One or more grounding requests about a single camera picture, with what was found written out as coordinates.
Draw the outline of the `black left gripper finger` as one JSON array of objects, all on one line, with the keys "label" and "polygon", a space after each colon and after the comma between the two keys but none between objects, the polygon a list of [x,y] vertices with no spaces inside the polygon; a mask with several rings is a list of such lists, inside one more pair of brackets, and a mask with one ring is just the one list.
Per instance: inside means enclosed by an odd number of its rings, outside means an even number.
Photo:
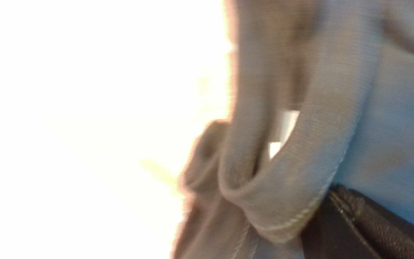
[{"label": "black left gripper finger", "polygon": [[330,187],[301,239],[306,259],[414,259],[414,225],[342,185]]}]

